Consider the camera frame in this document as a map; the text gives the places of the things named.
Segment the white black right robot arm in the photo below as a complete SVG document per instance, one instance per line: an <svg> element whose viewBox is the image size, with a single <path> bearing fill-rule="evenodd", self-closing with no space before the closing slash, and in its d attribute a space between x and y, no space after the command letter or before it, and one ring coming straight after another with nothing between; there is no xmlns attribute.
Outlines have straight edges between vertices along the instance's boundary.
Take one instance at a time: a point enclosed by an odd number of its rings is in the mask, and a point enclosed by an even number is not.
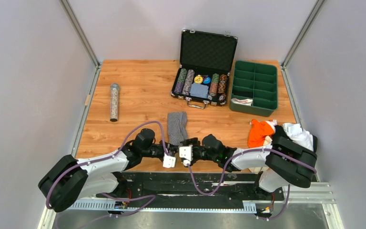
<svg viewBox="0 0 366 229"><path fill-rule="evenodd" d="M299 124L276 126L272 141L248 149L232 148L208 135L202 142L188 139L178 148L185 167L198 160L213 161L224 172L266 167L253 186L254 195L265 199L278 188L293 185L309 188L316 174L318 138Z"/></svg>

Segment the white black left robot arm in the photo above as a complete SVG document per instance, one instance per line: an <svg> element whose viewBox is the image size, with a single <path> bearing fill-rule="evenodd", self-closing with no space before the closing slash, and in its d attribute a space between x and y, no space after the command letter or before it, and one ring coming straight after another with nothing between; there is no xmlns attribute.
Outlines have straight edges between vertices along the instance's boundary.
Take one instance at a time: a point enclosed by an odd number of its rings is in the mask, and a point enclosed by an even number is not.
<svg viewBox="0 0 366 229"><path fill-rule="evenodd" d="M179 146L164 141L156 144L154 140L154 131L144 128L114 152L82 159L65 155L39 181L38 188L55 212L68 209L78 199L100 193L122 197L127 184L116 173L137 166L144 157L160 159L165 168L175 166Z"/></svg>

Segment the grey striped underwear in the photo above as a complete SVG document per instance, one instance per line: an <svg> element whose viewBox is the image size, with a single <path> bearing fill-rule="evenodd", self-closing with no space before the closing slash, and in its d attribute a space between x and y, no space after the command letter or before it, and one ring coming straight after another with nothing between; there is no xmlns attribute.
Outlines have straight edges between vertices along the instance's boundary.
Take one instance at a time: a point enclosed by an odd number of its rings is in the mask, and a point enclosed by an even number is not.
<svg viewBox="0 0 366 229"><path fill-rule="evenodd" d="M180 146L182 141L188 139L186 131L187 113L172 112L167 115L167 134L172 145Z"/></svg>

